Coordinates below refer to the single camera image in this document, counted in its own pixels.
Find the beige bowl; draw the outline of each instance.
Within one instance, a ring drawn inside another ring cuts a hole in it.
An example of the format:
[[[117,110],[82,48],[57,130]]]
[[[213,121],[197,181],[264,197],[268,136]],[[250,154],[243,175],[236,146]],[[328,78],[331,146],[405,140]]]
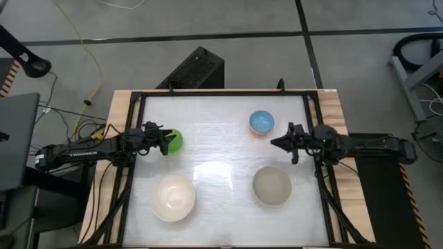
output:
[[[152,195],[152,212],[163,221],[179,221],[191,212],[194,203],[194,187],[187,178],[166,176]]]
[[[258,199],[267,205],[282,205],[292,192],[288,173],[277,167],[263,167],[257,171],[252,186]]]

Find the green ball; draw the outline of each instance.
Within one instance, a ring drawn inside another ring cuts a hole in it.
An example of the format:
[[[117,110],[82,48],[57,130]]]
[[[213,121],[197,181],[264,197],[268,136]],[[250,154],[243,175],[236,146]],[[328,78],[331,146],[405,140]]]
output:
[[[171,135],[175,135],[175,138],[168,144],[168,153],[174,154],[180,150],[183,144],[183,136],[181,135],[180,131],[177,131],[176,129],[172,129],[172,132],[167,136]]]

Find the yellow cable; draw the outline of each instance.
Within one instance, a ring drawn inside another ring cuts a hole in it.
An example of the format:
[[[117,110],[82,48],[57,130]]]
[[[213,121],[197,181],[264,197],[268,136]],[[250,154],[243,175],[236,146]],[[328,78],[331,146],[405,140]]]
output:
[[[78,36],[78,39],[80,40],[80,43],[81,43],[83,49],[84,49],[86,52],[88,52],[88,54],[92,57],[92,59],[93,59],[94,62],[96,63],[96,66],[97,66],[97,69],[98,69],[99,78],[98,78],[98,84],[97,84],[97,87],[96,87],[95,91],[94,91],[94,92],[91,94],[91,96],[89,96],[89,98],[88,98],[88,100],[91,100],[91,99],[94,97],[94,95],[98,92],[98,90],[100,89],[100,87],[102,86],[102,69],[101,69],[101,67],[100,67],[100,65],[99,65],[99,63],[98,63],[96,57],[95,57],[95,56],[92,54],[92,52],[91,52],[91,51],[90,51],[90,50],[84,45],[83,38],[82,38],[82,36],[80,35],[80,33],[78,32],[78,30],[77,30],[77,28],[75,27],[74,23],[71,21],[71,18],[69,18],[69,16],[63,11],[62,7],[60,7],[60,5],[59,5],[59,3],[58,3],[58,0],[54,0],[54,2],[55,2],[55,5],[57,6],[57,8],[60,10],[60,12],[64,15],[64,18],[66,18],[66,20],[71,24],[72,28],[74,29],[75,33],[76,33],[77,36]],[[86,105],[83,104],[83,108],[82,108],[82,111],[81,111],[80,113],[83,114],[85,109],[86,109]],[[75,124],[74,132],[73,132],[73,139],[74,139],[74,140],[75,140],[75,134],[77,133],[77,129],[78,129],[78,126],[79,126],[79,124],[80,124],[81,119],[82,119],[82,116],[78,116],[77,123]]]

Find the wooden board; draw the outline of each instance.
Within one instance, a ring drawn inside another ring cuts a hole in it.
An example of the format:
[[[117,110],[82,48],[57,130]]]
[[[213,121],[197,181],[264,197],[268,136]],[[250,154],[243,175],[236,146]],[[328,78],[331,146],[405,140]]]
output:
[[[306,91],[311,89],[289,89],[287,91]],[[111,103],[111,108],[109,110],[108,115],[108,124],[114,125],[118,130],[123,131],[125,128],[125,123],[127,119],[127,114],[129,111],[129,101],[131,97],[132,91],[144,91],[144,92],[166,92],[167,90],[117,90],[114,92],[114,96]],[[214,91],[213,89],[185,89],[185,90],[177,90],[177,91]],[[220,89],[218,91],[279,91],[276,89]],[[333,128],[335,128],[339,133],[347,133],[345,119],[343,117],[343,112],[341,109],[340,100],[338,98],[338,93],[336,90],[318,90],[318,96],[320,100],[320,107],[323,115],[323,122]],[[134,113],[138,113],[138,107],[135,108]],[[116,132],[109,130],[107,137],[115,136]],[[345,159],[345,162],[350,167],[355,168],[356,165],[353,159]],[[98,188],[99,182],[102,178],[102,175],[108,166],[108,161],[100,161],[96,167],[96,175],[95,188],[91,188],[91,193],[89,195],[88,206],[85,211],[84,221],[82,225],[82,230],[80,233],[81,242],[82,237],[91,221],[91,227],[89,231],[86,233],[84,241],[86,241],[94,231],[94,225],[96,224],[96,212],[94,210],[94,214],[92,211],[92,192],[95,191],[95,203],[97,206],[98,201],[100,202],[100,210],[98,212],[98,224],[102,222],[104,217],[107,215],[109,211],[109,204],[111,201],[112,189],[114,187],[114,179],[116,176],[116,168],[110,167],[107,170],[107,173],[103,179],[100,200],[98,200]],[[374,241],[374,233],[372,231],[372,226],[369,219],[368,210],[366,208],[365,199],[363,195],[363,190],[361,189],[361,184],[359,178],[346,167],[341,167],[339,165],[334,167],[334,171],[336,174],[338,191],[341,198],[343,211],[346,213],[350,221],[355,225],[355,227],[361,232],[361,234],[370,241]],[[123,177],[122,184],[125,184],[126,178]],[[120,213],[117,214],[114,219],[113,232],[111,235],[111,242],[116,242],[117,233],[118,233],[118,225],[120,223]],[[340,241],[340,231],[338,229],[338,223],[333,219],[334,226],[334,234],[336,241]]]

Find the white cable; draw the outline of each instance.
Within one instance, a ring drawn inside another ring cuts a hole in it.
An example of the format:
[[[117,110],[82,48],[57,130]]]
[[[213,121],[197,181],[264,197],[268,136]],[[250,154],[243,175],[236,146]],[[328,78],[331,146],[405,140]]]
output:
[[[126,10],[133,10],[133,9],[139,7],[140,5],[142,5],[146,0],[142,0],[139,4],[137,4],[137,5],[134,6],[134,7],[118,6],[118,5],[116,5],[116,4],[107,3],[107,2],[102,1],[102,0],[97,0],[97,1],[99,1],[100,3],[106,4],[107,6],[112,6],[112,7],[116,7],[116,8],[124,8],[124,9],[126,9]]]
[[[438,115],[438,116],[442,116],[442,117],[443,117],[443,114],[434,111],[434,109],[432,108],[432,104],[433,104],[434,102],[440,101],[440,103],[443,104],[443,100],[441,99],[440,95],[438,95],[438,92],[437,92],[434,88],[432,88],[432,86],[429,86],[428,84],[425,84],[425,83],[423,83],[422,85],[425,86],[425,87],[427,87],[427,88],[429,88],[430,90],[432,90],[432,92],[434,92],[434,94],[437,96],[437,98],[434,99],[434,100],[420,100],[420,101],[422,101],[422,102],[429,102],[429,111],[431,111],[431,112],[434,113],[435,115]]]

